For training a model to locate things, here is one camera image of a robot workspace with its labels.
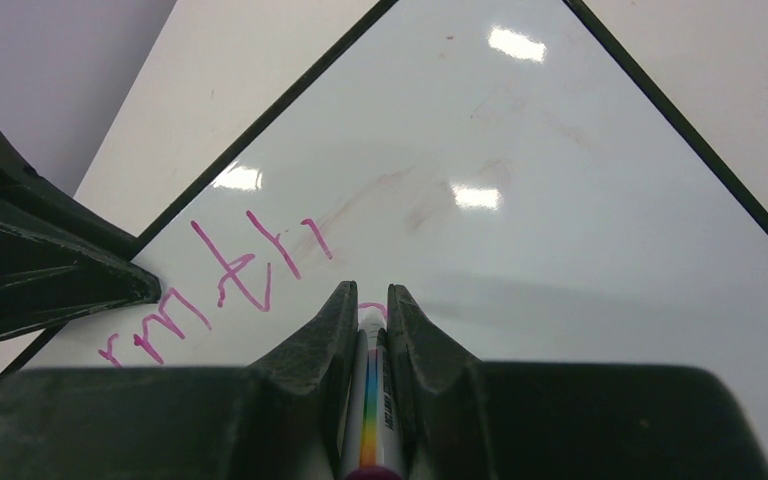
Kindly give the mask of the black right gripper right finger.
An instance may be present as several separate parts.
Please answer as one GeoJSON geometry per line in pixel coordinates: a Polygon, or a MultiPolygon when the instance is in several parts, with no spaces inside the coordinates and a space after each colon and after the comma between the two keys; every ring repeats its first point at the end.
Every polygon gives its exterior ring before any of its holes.
{"type": "Polygon", "coordinates": [[[481,360],[406,287],[389,286],[387,309],[403,441],[434,479],[768,479],[705,370],[481,360]]]}

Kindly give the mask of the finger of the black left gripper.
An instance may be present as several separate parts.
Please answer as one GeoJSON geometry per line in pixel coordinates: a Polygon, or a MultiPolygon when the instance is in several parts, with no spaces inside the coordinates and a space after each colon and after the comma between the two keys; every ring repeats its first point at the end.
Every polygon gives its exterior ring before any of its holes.
{"type": "Polygon", "coordinates": [[[102,219],[41,176],[0,130],[0,200],[125,260],[137,238],[102,219]]]}
{"type": "Polygon", "coordinates": [[[0,341],[160,296],[155,275],[0,199],[0,341]]]}

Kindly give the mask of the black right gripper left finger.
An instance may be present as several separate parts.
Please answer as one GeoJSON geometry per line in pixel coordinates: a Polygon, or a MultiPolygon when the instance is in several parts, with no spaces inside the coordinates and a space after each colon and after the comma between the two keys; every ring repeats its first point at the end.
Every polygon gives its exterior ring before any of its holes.
{"type": "Polygon", "coordinates": [[[0,386],[0,479],[332,479],[357,307],[340,283],[246,367],[20,372],[0,386]]]}

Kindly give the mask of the magenta whiteboard marker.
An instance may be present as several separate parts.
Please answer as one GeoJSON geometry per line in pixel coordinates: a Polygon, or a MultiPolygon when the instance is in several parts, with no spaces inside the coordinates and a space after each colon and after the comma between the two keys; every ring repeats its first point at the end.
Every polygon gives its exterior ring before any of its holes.
{"type": "Polygon", "coordinates": [[[386,318],[379,309],[364,309],[359,322],[339,477],[407,477],[386,318]]]}

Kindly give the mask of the black framed whiteboard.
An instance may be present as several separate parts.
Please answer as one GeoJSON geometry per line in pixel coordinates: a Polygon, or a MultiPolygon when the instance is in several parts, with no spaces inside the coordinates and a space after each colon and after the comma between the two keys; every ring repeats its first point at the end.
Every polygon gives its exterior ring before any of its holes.
{"type": "Polygon", "coordinates": [[[768,214],[579,1],[383,1],[20,371],[246,367],[344,281],[481,360],[695,367],[768,460],[768,214]]]}

